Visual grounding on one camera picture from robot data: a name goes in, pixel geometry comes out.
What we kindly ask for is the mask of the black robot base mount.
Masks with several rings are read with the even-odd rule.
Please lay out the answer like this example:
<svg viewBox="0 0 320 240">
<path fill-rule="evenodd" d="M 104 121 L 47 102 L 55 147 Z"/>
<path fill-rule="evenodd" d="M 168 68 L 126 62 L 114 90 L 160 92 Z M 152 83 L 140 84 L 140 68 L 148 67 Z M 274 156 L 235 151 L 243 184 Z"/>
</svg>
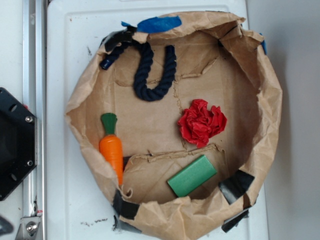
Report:
<svg viewBox="0 0 320 240">
<path fill-rule="evenodd" d="M 4 201 L 36 166 L 36 117 L 0 88 L 0 200 Z"/>
</svg>

